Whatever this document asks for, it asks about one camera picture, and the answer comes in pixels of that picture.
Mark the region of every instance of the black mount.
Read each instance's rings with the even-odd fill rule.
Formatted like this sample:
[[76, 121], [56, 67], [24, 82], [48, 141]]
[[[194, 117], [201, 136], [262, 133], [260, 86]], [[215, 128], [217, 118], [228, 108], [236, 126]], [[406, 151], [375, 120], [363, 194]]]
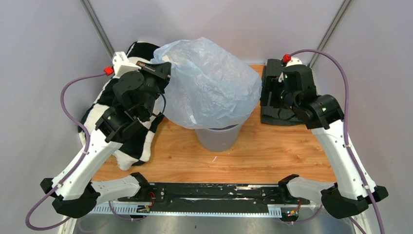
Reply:
[[[141, 186], [139, 192], [134, 196], [136, 198], [135, 200], [142, 201], [148, 196], [149, 183], [140, 173], [132, 173], [131, 176], [135, 177]], [[40, 183], [45, 194], [52, 189], [52, 180], [53, 178], [44, 178]], [[100, 193], [96, 192], [92, 187], [92, 183], [89, 182], [82, 196], [77, 199], [63, 200], [63, 197], [61, 195], [57, 196], [56, 193], [52, 193], [50, 196], [55, 198], [52, 206], [58, 214], [72, 218], [80, 218], [93, 210]]]
[[113, 86], [116, 99], [96, 122], [105, 141], [124, 143], [152, 116], [156, 99], [169, 84], [171, 63], [137, 64], [142, 69], [123, 74]]
[[[287, 184], [290, 180], [299, 177], [299, 175], [292, 174], [278, 182], [279, 190], [282, 195], [281, 198], [284, 202], [291, 202], [297, 198], [291, 196], [288, 191]], [[376, 202], [379, 202], [389, 196], [387, 189], [383, 186], [376, 186], [373, 192], [373, 197]], [[352, 200], [341, 196], [338, 191], [337, 183], [329, 189], [321, 191], [321, 202], [326, 211], [334, 218], [347, 218], [354, 215], [358, 215], [369, 208], [372, 203], [370, 198], [358, 197], [357, 200]]]
[[[292, 65], [283, 69], [284, 82], [274, 82], [270, 105], [283, 106], [294, 112], [307, 129], [329, 129], [330, 124], [344, 120], [344, 113], [337, 100], [331, 95], [318, 95], [314, 84], [313, 72], [305, 65]], [[298, 175], [290, 175], [279, 182], [284, 192], [284, 201], [295, 199], [288, 192], [287, 184]], [[376, 186], [373, 196], [379, 202], [388, 196], [387, 189]], [[337, 183], [333, 187], [321, 191], [321, 202], [331, 216], [345, 218], [365, 211], [371, 200], [369, 197], [358, 197], [351, 200], [340, 195]]]
[[284, 83], [279, 83], [278, 79], [284, 71], [284, 66], [279, 59], [268, 59], [267, 65], [263, 68], [261, 77], [261, 123], [271, 125], [293, 126], [302, 124], [297, 119], [292, 110], [286, 109], [282, 105], [277, 106], [277, 98], [275, 93], [283, 89]]

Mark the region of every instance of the black and white cloth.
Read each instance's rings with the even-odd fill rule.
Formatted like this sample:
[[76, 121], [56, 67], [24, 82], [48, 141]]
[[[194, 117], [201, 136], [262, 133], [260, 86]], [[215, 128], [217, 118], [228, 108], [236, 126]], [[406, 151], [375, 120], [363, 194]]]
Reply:
[[[138, 61], [149, 63], [153, 58], [153, 52], [159, 48], [154, 44], [147, 42], [137, 41], [134, 42], [126, 52], [126, 56], [129, 61], [136, 64]], [[119, 81], [118, 78], [111, 78], [104, 86], [103, 90], [97, 96], [93, 105], [86, 111], [81, 122], [85, 125], [89, 132], [95, 128], [97, 120], [102, 116], [111, 105], [115, 99], [113, 93], [113, 85]], [[117, 150], [113, 155], [116, 157], [117, 165], [121, 170], [128, 170], [131, 166], [139, 166], [147, 162], [150, 158], [150, 146], [152, 144], [153, 136], [155, 135], [156, 129], [162, 119], [163, 115], [159, 115], [161, 111], [157, 107], [155, 102], [155, 107], [153, 113], [158, 117], [151, 117], [150, 121], [141, 122], [144, 128], [138, 133], [134, 134], [131, 139], [125, 142], [122, 147]], [[83, 145], [86, 143], [85, 134], [82, 129], [78, 128], [80, 141]]]

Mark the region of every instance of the metal pole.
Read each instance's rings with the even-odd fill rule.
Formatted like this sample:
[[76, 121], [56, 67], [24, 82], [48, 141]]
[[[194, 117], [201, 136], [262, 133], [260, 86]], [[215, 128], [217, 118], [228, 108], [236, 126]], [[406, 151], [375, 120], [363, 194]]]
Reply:
[[[341, 19], [347, 12], [351, 2], [353, 0], [344, 0], [343, 3], [341, 4], [340, 8], [338, 9], [336, 15], [333, 18], [333, 21], [331, 21], [330, 26], [328, 27], [327, 31], [325, 32], [323, 38], [321, 39], [320, 44], [318, 45], [317, 49], [318, 50], [324, 50], [325, 46], [327, 45], [331, 35], [334, 33], [335, 29], [337, 28], [338, 24], [340, 23]], [[310, 68], [314, 67], [314, 64], [317, 62], [317, 59], [319, 58], [319, 54], [314, 54], [313, 57], [310, 60]]]
[[99, 22], [99, 19], [97, 18], [96, 13], [94, 12], [94, 9], [90, 3], [89, 0], [80, 0], [82, 3], [83, 7], [85, 8], [86, 13], [88, 14], [97, 34], [99, 35], [100, 39], [102, 40], [103, 46], [105, 47], [106, 51], [108, 52], [109, 56], [112, 57], [113, 54], [115, 53], [115, 50], [112, 47], [111, 42], [109, 41], [108, 36], [105, 33], [105, 30], [103, 30], [102, 25]]

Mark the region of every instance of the red connector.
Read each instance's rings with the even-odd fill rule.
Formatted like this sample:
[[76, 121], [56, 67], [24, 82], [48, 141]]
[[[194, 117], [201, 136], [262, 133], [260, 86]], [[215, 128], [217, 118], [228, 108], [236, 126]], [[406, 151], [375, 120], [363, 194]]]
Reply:
[[107, 76], [110, 76], [110, 75], [112, 75], [112, 74], [114, 73], [114, 70], [113, 70], [112, 67], [106, 67], [105, 69], [103, 69], [103, 71], [105, 72], [105, 74], [106, 74]]
[[283, 63], [288, 63], [289, 61], [291, 61], [290, 54], [285, 54], [285, 55], [282, 57], [282, 62], [283, 62]]

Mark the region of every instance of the gray floor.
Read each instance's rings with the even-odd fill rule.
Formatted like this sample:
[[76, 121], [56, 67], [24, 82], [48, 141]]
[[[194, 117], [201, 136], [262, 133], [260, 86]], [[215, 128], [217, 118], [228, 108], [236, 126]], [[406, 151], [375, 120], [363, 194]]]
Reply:
[[[310, 217], [309, 208], [300, 210], [300, 219]], [[149, 216], [130, 222], [108, 214], [89, 214], [81, 220], [84, 230], [93, 230], [110, 220], [94, 234], [354, 234], [348, 219], [334, 219], [325, 210], [310, 222], [289, 226], [272, 218], [220, 218]], [[81, 234], [76, 223], [75, 234]]]

